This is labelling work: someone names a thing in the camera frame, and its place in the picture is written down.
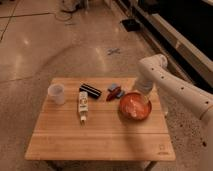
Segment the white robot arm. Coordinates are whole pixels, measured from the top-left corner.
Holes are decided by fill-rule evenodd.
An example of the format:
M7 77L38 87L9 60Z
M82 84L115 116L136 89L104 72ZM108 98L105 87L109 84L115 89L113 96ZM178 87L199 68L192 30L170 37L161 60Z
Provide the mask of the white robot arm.
M213 121L213 94L210 94L174 75L166 68L167 58L162 54L142 58L135 88L149 94L156 84L182 102L198 119L208 124Z

